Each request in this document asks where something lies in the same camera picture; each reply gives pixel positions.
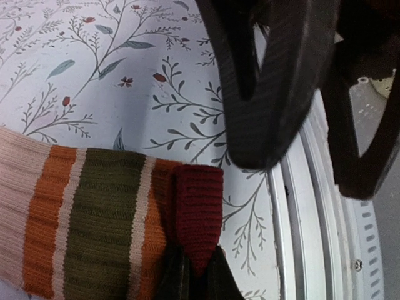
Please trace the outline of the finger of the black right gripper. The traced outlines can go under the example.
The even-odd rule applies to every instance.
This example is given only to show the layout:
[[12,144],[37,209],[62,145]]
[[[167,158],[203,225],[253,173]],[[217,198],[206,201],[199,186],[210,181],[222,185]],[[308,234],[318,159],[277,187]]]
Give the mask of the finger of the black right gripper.
[[244,169],[272,169],[325,75],[339,1],[198,1],[222,88],[227,150]]
[[337,43],[321,94],[335,183],[347,198],[370,200],[399,154],[399,50]]

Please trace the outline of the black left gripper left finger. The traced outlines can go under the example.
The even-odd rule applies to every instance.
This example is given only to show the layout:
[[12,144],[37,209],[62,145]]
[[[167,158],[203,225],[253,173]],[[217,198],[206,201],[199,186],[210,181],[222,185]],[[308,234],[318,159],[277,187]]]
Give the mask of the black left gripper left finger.
[[176,245],[168,253],[167,266],[156,293],[156,299],[188,300],[190,289],[190,260],[182,246]]

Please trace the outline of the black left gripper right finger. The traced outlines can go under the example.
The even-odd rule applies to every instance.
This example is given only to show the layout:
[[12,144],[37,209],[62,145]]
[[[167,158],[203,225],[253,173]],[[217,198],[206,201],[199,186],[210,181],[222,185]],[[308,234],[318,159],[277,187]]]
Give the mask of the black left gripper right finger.
[[220,246],[216,247],[207,266],[207,298],[244,300]]

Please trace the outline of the beige striped sock pair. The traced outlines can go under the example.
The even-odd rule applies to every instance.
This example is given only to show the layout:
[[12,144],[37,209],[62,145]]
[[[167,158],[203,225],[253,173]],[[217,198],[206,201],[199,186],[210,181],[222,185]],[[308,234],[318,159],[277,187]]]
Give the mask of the beige striped sock pair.
[[1,129],[1,279],[44,299],[156,299],[169,252],[208,299],[223,171]]

